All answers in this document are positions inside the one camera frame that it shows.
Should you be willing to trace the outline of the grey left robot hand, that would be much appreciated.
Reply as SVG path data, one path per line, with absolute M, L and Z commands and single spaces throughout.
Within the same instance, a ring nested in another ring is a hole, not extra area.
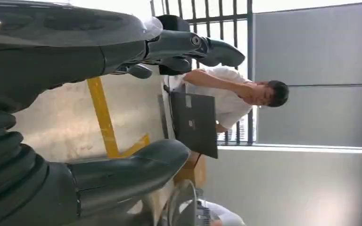
M 12 131 L 39 94 L 106 74 L 148 78 L 147 64 L 240 65 L 232 45 L 164 29 L 156 17 L 65 3 L 0 0 L 0 226 L 62 226 L 130 207 L 162 188 L 190 150 L 171 139 L 127 158 L 50 162 Z

